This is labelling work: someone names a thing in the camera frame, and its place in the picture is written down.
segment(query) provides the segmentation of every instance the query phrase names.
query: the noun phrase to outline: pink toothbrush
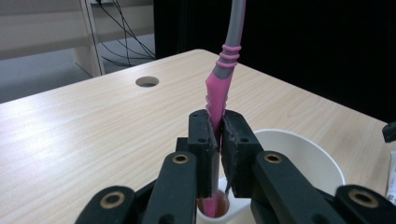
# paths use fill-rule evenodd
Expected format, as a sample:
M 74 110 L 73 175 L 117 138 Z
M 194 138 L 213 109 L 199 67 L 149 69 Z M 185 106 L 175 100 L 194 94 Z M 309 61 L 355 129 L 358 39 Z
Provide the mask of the pink toothbrush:
M 221 119 L 225 112 L 228 89 L 233 78 L 233 70 L 237 65 L 239 50 L 241 49 L 241 37 L 244 26 L 246 0 L 233 0 L 230 24 L 227 38 L 222 46 L 220 58 L 216 66 L 206 80 L 207 96 L 206 111 L 210 117 L 213 131 L 221 150 Z M 219 169 L 213 169 L 215 178 L 219 179 Z M 218 210 L 218 183 L 212 183 L 212 197 L 203 199 L 203 212 L 208 217 L 215 217 Z

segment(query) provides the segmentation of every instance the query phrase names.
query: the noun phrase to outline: cable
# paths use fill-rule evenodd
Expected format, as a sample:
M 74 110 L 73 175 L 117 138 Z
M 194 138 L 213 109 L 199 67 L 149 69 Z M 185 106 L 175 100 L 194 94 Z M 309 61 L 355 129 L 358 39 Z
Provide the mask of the cable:
M 133 66 L 133 64 L 116 62 L 116 61 L 108 59 L 108 58 L 106 58 L 104 56 L 102 56 L 102 58 L 105 59 L 106 61 L 108 61 L 110 63 L 114 63 L 115 65 L 118 65 L 118 66 L 122 66 L 122 67 L 131 67 L 131 66 Z
M 120 4 L 117 2 L 117 0 L 113 0 L 113 3 L 116 5 L 116 7 L 117 7 L 117 9 L 118 9 L 118 11 L 119 11 L 119 13 L 120 13 L 120 15 L 121 15 L 122 20 L 125 21 L 125 23 L 126 23 L 126 25 L 128 26 L 128 28 L 129 28 L 131 34 L 134 35 L 134 39 L 137 41 L 137 43 L 139 43 L 139 45 L 142 47 L 142 49 L 143 49 L 148 55 L 150 55 L 150 53 L 151 53 L 151 54 L 154 56 L 154 57 L 153 57 L 153 59 L 154 59 L 154 58 L 155 58 L 155 54 L 154 54 L 151 50 L 149 50 L 149 48 L 147 48 L 142 42 L 140 42 L 140 41 L 137 39 L 136 35 L 134 34 L 134 32 L 132 31 L 131 27 L 129 26 L 128 22 L 127 22 L 127 21 L 125 20 L 125 18 L 123 17 L 122 12 L 121 12 L 121 8 L 120 8 Z
M 154 54 L 151 50 L 149 50 L 149 48 L 147 48 L 143 43 L 141 43 L 141 42 L 137 39 L 136 35 L 134 34 L 134 32 L 132 31 L 131 27 L 129 26 L 128 22 L 127 22 L 127 21 L 125 20 L 125 18 L 123 17 L 122 11 L 121 11 L 121 9 L 120 9 L 120 4 L 119 4 L 116 0 L 113 0 L 113 3 L 115 4 L 115 6 L 116 6 L 118 12 L 119 12 L 120 15 L 121 15 L 121 19 L 122 19 L 122 24 L 123 24 L 123 26 L 122 26 L 116 19 L 114 19 L 114 17 L 112 17 L 112 16 L 107 12 L 107 10 L 105 10 L 105 9 L 103 8 L 102 4 L 99 4 L 99 6 L 100 6 L 100 8 L 107 14 L 107 16 L 110 17 L 110 18 L 111 18 L 111 19 L 112 19 L 112 20 L 124 31 L 125 35 L 128 34 L 130 37 L 132 37 L 132 38 L 141 46 L 141 48 L 147 53 L 147 55 L 139 54 L 139 53 L 133 51 L 134 53 L 137 53 L 137 54 L 139 54 L 139 55 L 141 55 L 141 56 L 148 56 L 148 57 L 150 57 L 151 59 L 155 60 L 155 54 Z M 125 45 L 123 45 L 123 46 L 124 46 L 125 48 L 127 48 L 127 51 L 128 51 L 129 48 L 128 48 L 128 46 L 127 46 L 127 41 L 125 41 Z
M 111 49 L 109 49 L 104 43 L 102 43 L 102 45 L 103 45 L 103 47 L 105 47 L 105 49 L 107 49 L 110 53 L 112 53 L 112 54 L 114 54 L 114 55 L 116 55 L 116 56 L 119 56 L 119 57 L 121 57 L 121 58 L 127 58 L 126 56 L 123 56 L 123 55 L 120 55 L 120 54 L 118 54 L 118 53 L 116 53 L 116 52 L 114 52 L 114 51 L 112 51 Z M 144 57 L 144 58 L 136 58 L 136 57 L 129 57 L 129 59 L 142 59 L 142 60 L 144 60 L 144 59 L 146 59 L 146 60 L 148 60 L 148 59 L 151 59 L 150 57 L 148 57 L 147 55 L 143 55 L 143 56 L 146 56 L 146 57 Z

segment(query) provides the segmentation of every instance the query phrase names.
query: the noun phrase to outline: black cable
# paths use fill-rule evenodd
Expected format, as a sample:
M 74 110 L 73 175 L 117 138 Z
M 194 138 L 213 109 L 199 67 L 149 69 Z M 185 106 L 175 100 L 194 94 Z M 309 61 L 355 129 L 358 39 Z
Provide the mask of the black cable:
M 120 8 L 119 8 L 120 5 L 118 5 L 118 3 L 115 3 L 114 0 L 113 0 L 113 3 L 116 4 L 116 8 L 117 8 L 118 11 L 120 12 Z M 105 9 L 103 8 L 102 4 L 99 4 L 99 6 L 100 6 L 100 8 L 107 14 L 107 16 L 110 17 L 110 18 L 111 18 L 111 19 L 112 19 L 112 20 L 113 20 L 113 21 L 114 21 L 125 33 L 127 33 L 130 37 L 132 37 L 134 40 L 136 40 L 137 43 L 139 43 L 139 45 L 142 47 L 142 49 L 147 53 L 147 55 L 148 55 L 151 59 L 155 60 L 155 54 L 154 54 L 151 50 L 149 50 L 149 48 L 147 48 L 143 43 L 141 43 L 141 42 L 137 39 L 136 35 L 134 34 L 134 32 L 132 31 L 131 27 L 129 26 L 128 22 L 125 20 L 125 18 L 123 17 L 122 14 L 121 14 L 121 18 L 122 18 L 123 21 L 125 21 L 125 24 L 128 26 L 128 29 L 129 29 L 130 31 L 127 31 L 124 27 L 122 27 L 122 25 L 121 25 L 116 19 L 114 19 L 114 18 L 107 12 L 107 10 L 105 10 Z
M 137 39 L 136 35 L 134 34 L 134 32 L 132 31 L 131 27 L 129 26 L 128 22 L 127 22 L 127 21 L 125 20 L 125 18 L 123 17 L 122 11 L 121 11 L 121 7 L 120 7 L 120 4 L 118 3 L 118 1 L 117 1 L 117 0 L 113 0 L 113 3 L 116 5 L 116 7 L 117 7 L 117 9 L 118 9 L 118 11 L 119 11 L 119 13 L 120 13 L 120 15 L 121 15 L 122 20 L 125 21 L 125 23 L 126 23 L 126 25 L 128 26 L 128 28 L 129 28 L 131 34 L 134 35 L 134 39 L 137 41 L 137 43 L 139 43 L 140 47 L 142 47 L 142 49 L 143 49 L 152 59 L 155 59 L 155 54 L 154 54 L 148 47 L 146 47 L 146 45 L 144 45 L 142 42 L 140 42 L 140 41 Z
M 105 49 L 107 49 L 110 53 L 112 53 L 112 54 L 114 54 L 114 55 L 116 55 L 116 56 L 119 56 L 119 57 L 121 57 L 121 58 L 127 58 L 127 57 L 125 57 L 125 56 L 123 56 L 123 55 L 120 55 L 120 54 L 118 54 L 118 53 L 116 53 L 116 52 L 114 52 L 114 51 L 112 51 L 111 49 L 109 49 L 104 43 L 102 43 L 102 45 L 103 45 L 103 47 L 105 47 Z M 130 59 L 151 59 L 150 57 L 148 57 L 147 55 L 143 55 L 143 56 L 145 56 L 144 58 L 136 58 L 136 57 L 129 57 Z
M 121 17 L 123 18 L 122 12 L 120 11 L 120 5 L 118 5 L 118 2 L 117 3 L 116 2 L 114 2 L 114 0 L 113 0 L 113 3 L 116 5 L 116 8 L 119 10 L 119 13 L 121 14 Z M 126 58 L 128 59 L 128 64 L 131 66 L 131 61 L 129 60 L 128 41 L 127 41 L 127 36 L 126 36 L 126 31 L 125 31 L 125 22 L 124 22 L 124 20 L 122 20 L 122 29 L 124 31 Z
M 133 64 L 116 62 L 116 61 L 108 59 L 108 58 L 106 58 L 104 56 L 102 56 L 102 58 L 105 59 L 106 61 L 110 62 L 110 63 L 114 63 L 117 66 L 122 66 L 122 67 L 131 67 L 131 66 L 133 66 Z
M 132 49 L 129 49 L 129 48 L 127 48 L 127 49 L 128 49 L 129 51 L 131 51 L 131 52 L 137 54 L 137 55 L 146 57 L 146 58 L 141 58 L 141 59 L 153 59 L 152 57 L 148 56 L 147 54 L 142 54 L 142 53 L 136 52 L 136 51 L 134 51 L 134 50 L 132 50 Z

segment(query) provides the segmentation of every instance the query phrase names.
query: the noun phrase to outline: white object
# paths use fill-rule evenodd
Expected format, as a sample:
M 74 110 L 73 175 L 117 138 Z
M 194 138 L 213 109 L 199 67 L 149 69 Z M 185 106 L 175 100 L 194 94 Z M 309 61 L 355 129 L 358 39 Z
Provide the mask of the white object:
M 389 182 L 387 199 L 396 205 L 396 151 L 390 152 Z
M 258 130 L 255 134 L 264 150 L 287 156 L 314 187 L 334 195 L 339 186 L 345 185 L 340 167 L 314 142 L 298 134 L 276 129 Z M 224 190 L 226 184 L 225 178 L 221 179 L 219 188 Z M 230 209 L 223 217 L 206 217 L 198 210 L 196 223 L 255 223 L 250 212 L 250 199 L 235 199 L 230 190 L 229 200 Z

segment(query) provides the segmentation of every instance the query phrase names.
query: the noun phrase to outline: screw hole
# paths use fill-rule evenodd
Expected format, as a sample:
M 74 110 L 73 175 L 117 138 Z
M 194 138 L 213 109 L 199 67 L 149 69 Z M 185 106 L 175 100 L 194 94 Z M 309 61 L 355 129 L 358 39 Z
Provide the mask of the screw hole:
M 368 208 L 377 208 L 379 202 L 371 193 L 365 190 L 352 189 L 348 193 L 349 198 L 361 206 Z
M 120 191 L 110 192 L 100 201 L 100 205 L 105 209 L 118 207 L 125 200 L 125 195 Z
M 172 161 L 177 164 L 183 164 L 189 161 L 189 157 L 183 154 L 176 155 L 172 158 Z
M 266 161 L 269 161 L 271 163 L 280 163 L 282 162 L 282 158 L 277 156 L 276 154 L 266 154 L 264 156 Z

